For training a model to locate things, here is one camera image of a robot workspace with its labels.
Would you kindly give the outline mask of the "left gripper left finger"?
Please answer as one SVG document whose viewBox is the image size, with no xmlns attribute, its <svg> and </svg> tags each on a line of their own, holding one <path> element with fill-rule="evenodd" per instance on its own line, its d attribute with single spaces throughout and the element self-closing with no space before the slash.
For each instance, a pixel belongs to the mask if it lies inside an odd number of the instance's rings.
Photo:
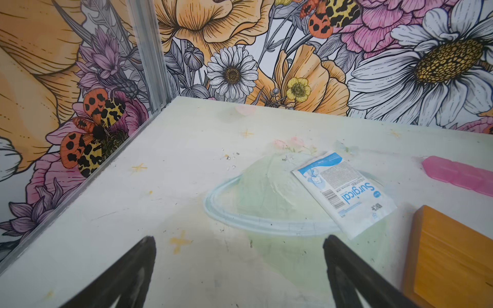
<svg viewBox="0 0 493 308">
<path fill-rule="evenodd" d="M 156 255 L 154 237 L 142 238 L 62 307 L 143 307 Z"/>
</svg>

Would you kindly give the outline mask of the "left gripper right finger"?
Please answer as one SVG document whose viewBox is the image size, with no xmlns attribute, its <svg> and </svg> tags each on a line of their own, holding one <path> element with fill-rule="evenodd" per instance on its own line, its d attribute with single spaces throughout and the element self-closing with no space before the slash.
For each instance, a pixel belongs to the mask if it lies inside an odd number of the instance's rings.
<svg viewBox="0 0 493 308">
<path fill-rule="evenodd" d="M 324 241 L 327 277 L 336 307 L 416 307 L 335 235 Z"/>
</svg>

